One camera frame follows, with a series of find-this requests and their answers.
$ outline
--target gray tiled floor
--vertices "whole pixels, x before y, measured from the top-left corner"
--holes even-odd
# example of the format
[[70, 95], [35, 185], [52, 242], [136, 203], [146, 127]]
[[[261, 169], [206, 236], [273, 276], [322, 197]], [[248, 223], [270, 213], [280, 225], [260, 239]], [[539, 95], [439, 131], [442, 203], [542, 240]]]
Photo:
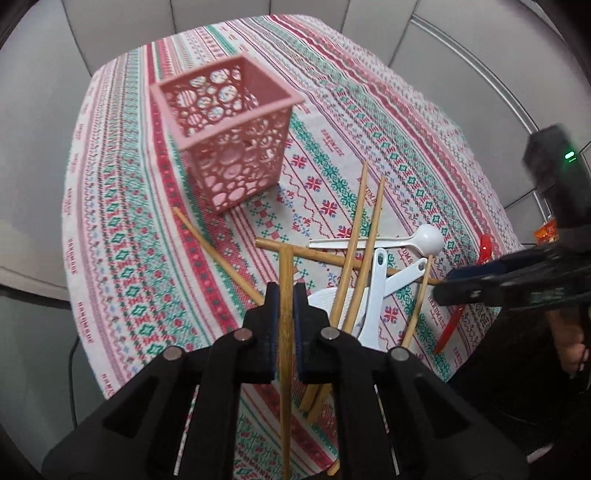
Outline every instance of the gray tiled floor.
[[[67, 359], [75, 338], [69, 310], [0, 296], [0, 423], [36, 468], [73, 428]], [[73, 378], [80, 422], [103, 401], [81, 346]]]

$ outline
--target tablecloth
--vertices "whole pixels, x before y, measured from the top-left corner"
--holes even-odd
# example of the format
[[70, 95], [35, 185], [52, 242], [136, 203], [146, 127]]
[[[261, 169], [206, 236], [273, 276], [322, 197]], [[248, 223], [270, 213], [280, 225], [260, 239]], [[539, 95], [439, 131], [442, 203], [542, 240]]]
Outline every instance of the tablecloth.
[[[148, 93], [150, 84], [221, 57], [248, 52], [302, 93], [294, 108], [279, 185], [222, 216], [212, 213]], [[74, 130], [63, 202], [63, 246], [77, 329], [107, 397], [167, 345], [191, 351], [241, 325], [251, 306], [173, 215], [191, 221], [257, 289], [278, 278], [277, 255], [254, 238], [306, 245], [349, 236], [362, 163], [371, 162], [362, 233], [379, 178], [387, 177], [379, 234], [407, 236], [422, 223], [445, 247], [433, 276], [474, 262], [479, 237], [494, 255], [519, 248], [491, 185], [458, 127], [373, 54], [311, 17], [270, 15], [163, 38], [121, 55], [92, 77]], [[416, 259], [390, 250], [390, 266]], [[335, 286], [340, 269], [296, 259], [309, 292]], [[399, 342], [416, 285], [384, 301], [380, 338]], [[457, 370], [495, 312], [468, 308], [445, 352], [433, 348], [450, 310], [425, 301], [411, 350], [442, 379]], [[337, 454], [333, 406], [313, 427], [297, 411], [293, 477], [326, 469]], [[242, 391], [237, 478], [281, 471], [277, 385]]]

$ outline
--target striped tablecloth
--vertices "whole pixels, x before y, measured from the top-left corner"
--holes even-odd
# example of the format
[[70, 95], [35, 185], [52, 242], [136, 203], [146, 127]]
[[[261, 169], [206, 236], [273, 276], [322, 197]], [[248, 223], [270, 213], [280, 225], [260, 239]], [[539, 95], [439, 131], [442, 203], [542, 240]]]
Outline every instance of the striped tablecloth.
[[[247, 51], [306, 97], [291, 118], [281, 181], [217, 217], [200, 197], [187, 158], [176, 150], [148, 94], [150, 84]], [[167, 345], [191, 351], [239, 327], [244, 293], [183, 230], [179, 205], [233, 266], [259, 289], [278, 278], [277, 255], [255, 236], [305, 245], [349, 235], [362, 163], [371, 161], [362, 233], [377, 182], [387, 177], [379, 233], [441, 229], [434, 264], [442, 278], [474, 262], [483, 232], [495, 255], [518, 248], [491, 185], [457, 126], [373, 54], [319, 20], [269, 16], [197, 28], [121, 55], [92, 77], [75, 127], [63, 203], [63, 245], [77, 328], [109, 397]], [[391, 266], [416, 256], [391, 250]], [[340, 269], [298, 259], [309, 291], [336, 285]], [[384, 301], [384, 348], [400, 340], [416, 286]], [[448, 379], [495, 312], [470, 306], [459, 334], [434, 356], [450, 311], [429, 297], [411, 349]], [[295, 381], [294, 405], [303, 395]], [[244, 387], [236, 442], [237, 478], [281, 471], [277, 385]], [[313, 427], [294, 408], [293, 477], [326, 469], [337, 454], [333, 406]]]

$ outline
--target pink plastic basket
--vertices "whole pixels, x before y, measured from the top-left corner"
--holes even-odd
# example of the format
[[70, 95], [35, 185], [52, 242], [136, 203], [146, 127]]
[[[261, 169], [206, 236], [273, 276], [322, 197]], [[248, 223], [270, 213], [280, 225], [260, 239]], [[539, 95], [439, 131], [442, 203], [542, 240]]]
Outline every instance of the pink plastic basket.
[[253, 58], [209, 63], [151, 92], [216, 213], [279, 182], [291, 108], [304, 98]]

